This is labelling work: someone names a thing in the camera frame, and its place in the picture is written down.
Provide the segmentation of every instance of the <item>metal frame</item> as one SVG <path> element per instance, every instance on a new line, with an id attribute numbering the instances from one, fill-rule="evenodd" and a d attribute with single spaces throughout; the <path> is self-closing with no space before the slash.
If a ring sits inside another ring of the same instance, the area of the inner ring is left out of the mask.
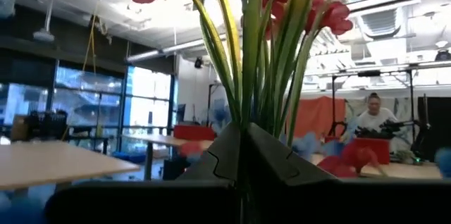
<path id="1" fill-rule="evenodd" d="M 409 76 L 409 93 L 410 93 L 410 108 L 411 108 L 411 120 L 414 120 L 414 77 L 413 77 L 413 70 L 425 70 L 425 69 L 434 69 L 434 68 L 448 68 L 451 67 L 451 63 L 444 63 L 444 64 L 436 64 L 436 65 L 426 65 L 426 66 L 419 66 L 418 64 L 410 64 L 409 67 L 407 68 L 403 68 L 403 69 L 399 69 L 399 70 L 391 70 L 391 71 L 387 71 L 387 72 L 381 72 L 379 70 L 368 70 L 368 71 L 361 71 L 361 72 L 353 72 L 353 73 L 339 73 L 336 75 L 332 75 L 332 128 L 331 131 L 333 131 L 333 136 L 335 136 L 335 126 L 338 122 L 336 122 L 335 120 L 335 80 L 338 77 L 346 77 L 346 76 L 353 76 L 353 75 L 362 75 L 362 77 L 375 77 L 375 75 L 371 76 L 365 76 L 365 73 L 368 72 L 373 72 L 376 73 L 378 71 L 379 74 L 381 73 L 407 73 Z M 412 125 L 412 143 L 414 143 L 415 141 L 415 125 Z"/>

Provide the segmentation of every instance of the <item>black curtain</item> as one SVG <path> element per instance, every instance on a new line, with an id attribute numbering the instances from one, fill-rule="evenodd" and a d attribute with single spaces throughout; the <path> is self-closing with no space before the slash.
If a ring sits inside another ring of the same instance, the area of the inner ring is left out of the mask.
<path id="1" fill-rule="evenodd" d="M 429 161 L 434 161 L 435 153 L 442 147 L 451 147 L 451 97 L 427 97 L 428 122 L 431 130 L 422 144 Z M 418 98 L 418 115 L 426 122 L 425 98 Z"/>

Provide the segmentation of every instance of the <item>black equipment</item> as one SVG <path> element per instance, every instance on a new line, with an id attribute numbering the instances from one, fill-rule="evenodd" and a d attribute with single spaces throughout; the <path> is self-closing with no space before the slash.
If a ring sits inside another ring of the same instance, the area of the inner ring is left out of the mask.
<path id="1" fill-rule="evenodd" d="M 61 139 L 67 127 L 68 114 L 65 111 L 37 112 L 32 111 L 25 118 L 28 125 L 27 139 L 40 138 Z"/>

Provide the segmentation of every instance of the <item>ceiling light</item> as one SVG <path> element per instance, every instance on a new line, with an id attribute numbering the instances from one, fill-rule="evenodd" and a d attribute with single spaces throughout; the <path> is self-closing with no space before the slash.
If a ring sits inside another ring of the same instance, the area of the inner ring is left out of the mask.
<path id="1" fill-rule="evenodd" d="M 435 45 L 436 45 L 438 48 L 443 48 L 443 47 L 446 46 L 446 44 L 448 44 L 448 41 L 445 41 L 445 40 L 441 40 L 441 41 L 438 41 L 438 42 L 435 43 Z"/>

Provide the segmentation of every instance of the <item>ceiling pipe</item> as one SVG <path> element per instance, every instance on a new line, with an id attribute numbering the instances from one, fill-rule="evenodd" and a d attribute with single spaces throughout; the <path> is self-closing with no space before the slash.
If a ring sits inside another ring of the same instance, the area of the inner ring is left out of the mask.
<path id="1" fill-rule="evenodd" d="M 221 41 L 225 41 L 226 40 L 227 35 L 226 34 L 222 34 L 219 35 L 219 38 L 221 39 Z M 198 39 L 198 40 L 194 40 L 191 42 L 185 42 L 183 44 L 177 44 L 165 49 L 161 49 L 161 50 L 153 50 L 153 51 L 147 51 L 138 55 L 134 55 L 134 56 L 129 56 L 126 58 L 126 61 L 128 63 L 134 63 L 134 62 L 138 62 L 138 61 L 142 61 L 144 59 L 150 59 L 150 58 L 158 58 L 161 56 L 165 56 L 165 55 L 173 55 L 173 53 L 175 53 L 176 51 L 181 51 L 184 49 L 191 49 L 191 48 L 195 48 L 198 46 L 203 46 L 204 45 L 204 40 L 203 39 Z"/>

